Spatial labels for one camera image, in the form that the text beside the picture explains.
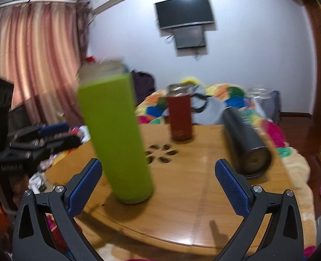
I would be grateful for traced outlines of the colourful patchwork blanket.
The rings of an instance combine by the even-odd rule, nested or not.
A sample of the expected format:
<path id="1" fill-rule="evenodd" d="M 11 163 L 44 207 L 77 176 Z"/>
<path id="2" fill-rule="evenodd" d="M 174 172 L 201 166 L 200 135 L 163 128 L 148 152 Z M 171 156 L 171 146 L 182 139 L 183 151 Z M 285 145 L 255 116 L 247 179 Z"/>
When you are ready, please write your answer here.
<path id="1" fill-rule="evenodd" d="M 281 111 L 281 98 L 278 91 L 270 91 L 271 98 L 269 99 L 256 101 L 248 98 L 247 92 L 236 85 L 213 84 L 203 87 L 207 95 L 222 100 L 226 108 L 236 108 L 243 117 L 248 119 L 253 127 L 261 129 L 268 134 L 281 158 L 292 154 L 284 133 L 278 127 Z"/>

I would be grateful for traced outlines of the dark purple clothing pile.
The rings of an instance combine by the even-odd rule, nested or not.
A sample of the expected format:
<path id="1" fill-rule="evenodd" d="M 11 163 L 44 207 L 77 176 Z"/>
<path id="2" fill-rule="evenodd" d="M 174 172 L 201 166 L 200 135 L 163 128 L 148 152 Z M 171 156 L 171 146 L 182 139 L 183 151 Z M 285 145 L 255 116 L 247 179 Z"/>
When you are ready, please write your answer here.
<path id="1" fill-rule="evenodd" d="M 142 103 L 146 97 L 156 91 L 156 82 L 151 74 L 147 72 L 131 72 L 133 87 L 135 91 L 136 105 Z"/>

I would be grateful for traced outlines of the small wall monitor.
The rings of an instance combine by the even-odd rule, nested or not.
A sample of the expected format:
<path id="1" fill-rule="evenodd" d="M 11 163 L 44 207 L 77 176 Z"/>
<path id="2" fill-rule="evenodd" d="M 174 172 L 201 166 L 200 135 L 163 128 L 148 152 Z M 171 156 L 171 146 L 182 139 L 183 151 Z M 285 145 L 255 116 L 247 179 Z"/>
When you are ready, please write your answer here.
<path id="1" fill-rule="evenodd" d="M 178 50 L 203 48 L 206 46 L 205 30 L 201 25 L 175 28 L 173 34 Z"/>

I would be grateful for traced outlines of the wall mounted black television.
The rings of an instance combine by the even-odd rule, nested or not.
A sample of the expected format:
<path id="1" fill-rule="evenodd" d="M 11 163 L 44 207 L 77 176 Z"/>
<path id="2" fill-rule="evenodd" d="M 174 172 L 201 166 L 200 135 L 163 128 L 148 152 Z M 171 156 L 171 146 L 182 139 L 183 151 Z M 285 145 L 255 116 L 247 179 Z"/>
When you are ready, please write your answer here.
<path id="1" fill-rule="evenodd" d="M 161 30 L 215 22 L 209 0 L 166 0 L 155 9 Z"/>

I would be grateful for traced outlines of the yellow curved pillow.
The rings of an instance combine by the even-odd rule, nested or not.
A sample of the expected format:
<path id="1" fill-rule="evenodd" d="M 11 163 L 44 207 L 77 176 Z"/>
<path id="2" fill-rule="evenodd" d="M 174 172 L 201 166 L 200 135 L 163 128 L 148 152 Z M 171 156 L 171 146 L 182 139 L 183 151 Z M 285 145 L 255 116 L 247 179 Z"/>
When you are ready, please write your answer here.
<path id="1" fill-rule="evenodd" d="M 180 82 L 181 84 L 200 85 L 201 82 L 194 77 L 186 77 Z"/>

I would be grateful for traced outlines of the red thermos cup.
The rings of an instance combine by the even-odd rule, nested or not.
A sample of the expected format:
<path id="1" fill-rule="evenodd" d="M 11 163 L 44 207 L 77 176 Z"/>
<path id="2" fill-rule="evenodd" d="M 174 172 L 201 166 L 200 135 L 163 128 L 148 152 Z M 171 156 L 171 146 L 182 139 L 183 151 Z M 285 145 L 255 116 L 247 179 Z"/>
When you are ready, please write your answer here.
<path id="1" fill-rule="evenodd" d="M 170 84 L 167 89 L 166 102 L 172 140 L 188 141 L 193 136 L 189 86 Z"/>

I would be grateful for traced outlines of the pink striped curtain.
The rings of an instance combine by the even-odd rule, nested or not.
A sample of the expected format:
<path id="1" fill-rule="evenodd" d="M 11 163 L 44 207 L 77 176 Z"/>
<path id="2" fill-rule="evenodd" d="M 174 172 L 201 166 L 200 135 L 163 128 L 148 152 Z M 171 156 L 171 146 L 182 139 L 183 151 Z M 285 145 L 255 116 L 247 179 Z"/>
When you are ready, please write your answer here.
<path id="1" fill-rule="evenodd" d="M 0 77 L 12 107 L 32 123 L 82 125 L 77 72 L 88 49 L 87 2 L 28 2 L 0 8 Z"/>

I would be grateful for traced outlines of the grey black white cloth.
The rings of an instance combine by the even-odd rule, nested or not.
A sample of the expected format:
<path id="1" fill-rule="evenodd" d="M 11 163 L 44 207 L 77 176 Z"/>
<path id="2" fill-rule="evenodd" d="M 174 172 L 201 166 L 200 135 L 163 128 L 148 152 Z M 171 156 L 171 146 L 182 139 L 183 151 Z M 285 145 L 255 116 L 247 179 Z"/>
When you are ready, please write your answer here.
<path id="1" fill-rule="evenodd" d="M 214 97 L 207 95 L 201 85 L 189 85 L 191 94 L 191 114 L 192 125 L 219 125 L 222 123 L 222 114 L 226 108 L 225 103 Z M 164 112 L 168 117 L 168 105 Z"/>

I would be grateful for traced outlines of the green sleeved glass bottle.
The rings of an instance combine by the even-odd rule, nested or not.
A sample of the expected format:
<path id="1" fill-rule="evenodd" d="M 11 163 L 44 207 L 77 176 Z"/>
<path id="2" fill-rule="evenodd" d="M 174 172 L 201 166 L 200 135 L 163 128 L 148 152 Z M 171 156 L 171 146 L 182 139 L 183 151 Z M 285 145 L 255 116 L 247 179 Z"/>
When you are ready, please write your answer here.
<path id="1" fill-rule="evenodd" d="M 135 115 L 132 76 L 116 61 L 78 70 L 77 99 L 92 145 L 114 196 L 124 204 L 153 193 L 151 171 Z"/>

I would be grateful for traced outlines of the clear glass jar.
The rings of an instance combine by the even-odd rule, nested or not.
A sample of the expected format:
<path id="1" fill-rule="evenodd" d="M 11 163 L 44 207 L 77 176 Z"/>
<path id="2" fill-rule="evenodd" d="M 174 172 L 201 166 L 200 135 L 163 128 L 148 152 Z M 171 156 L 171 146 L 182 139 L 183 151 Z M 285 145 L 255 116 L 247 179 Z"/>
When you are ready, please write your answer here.
<path id="1" fill-rule="evenodd" d="M 256 101 L 262 101 L 271 98 L 270 90 L 262 85 L 250 86 L 247 89 L 247 97 Z"/>

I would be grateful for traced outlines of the black thermos bottle lying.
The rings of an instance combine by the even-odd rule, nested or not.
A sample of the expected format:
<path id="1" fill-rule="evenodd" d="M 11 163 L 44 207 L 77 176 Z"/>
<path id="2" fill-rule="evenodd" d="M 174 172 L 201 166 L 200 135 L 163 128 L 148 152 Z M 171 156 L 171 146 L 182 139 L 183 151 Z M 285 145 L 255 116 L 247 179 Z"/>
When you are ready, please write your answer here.
<path id="1" fill-rule="evenodd" d="M 223 134 L 231 163 L 247 179 L 263 175 L 272 162 L 272 154 L 246 117 L 234 107 L 222 114 Z"/>

